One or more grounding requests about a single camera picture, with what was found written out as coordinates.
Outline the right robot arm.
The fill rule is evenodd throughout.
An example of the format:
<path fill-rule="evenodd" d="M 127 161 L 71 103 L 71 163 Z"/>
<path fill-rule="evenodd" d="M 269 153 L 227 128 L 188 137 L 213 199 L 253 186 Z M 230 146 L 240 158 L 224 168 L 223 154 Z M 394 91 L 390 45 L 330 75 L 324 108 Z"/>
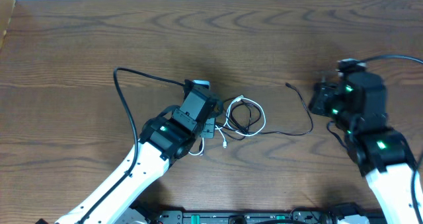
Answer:
<path fill-rule="evenodd" d="M 314 86 L 309 109 L 331 118 L 344 132 L 343 145 L 374 193 L 386 222 L 421 223 L 422 188 L 417 162 L 405 136 L 388 125 L 387 89 L 369 72 Z"/>

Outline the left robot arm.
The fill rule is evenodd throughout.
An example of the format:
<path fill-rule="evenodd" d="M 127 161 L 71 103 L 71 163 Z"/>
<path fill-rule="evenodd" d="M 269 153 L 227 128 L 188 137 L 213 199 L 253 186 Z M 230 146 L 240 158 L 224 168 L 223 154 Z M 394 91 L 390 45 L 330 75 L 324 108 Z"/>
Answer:
<path fill-rule="evenodd" d="M 118 223 L 138 196 L 189 153 L 199 137 L 212 137 L 219 97 L 210 83 L 185 82 L 181 106 L 169 106 L 148 120 L 116 170 L 84 201 L 59 217 L 59 224 Z"/>

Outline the cardboard panel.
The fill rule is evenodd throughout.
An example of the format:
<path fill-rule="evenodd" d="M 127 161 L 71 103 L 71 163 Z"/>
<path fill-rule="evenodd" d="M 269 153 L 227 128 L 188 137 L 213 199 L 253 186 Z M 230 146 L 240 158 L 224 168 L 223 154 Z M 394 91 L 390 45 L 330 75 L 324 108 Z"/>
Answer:
<path fill-rule="evenodd" d="M 0 47 L 3 47 L 16 0 L 0 0 Z"/>

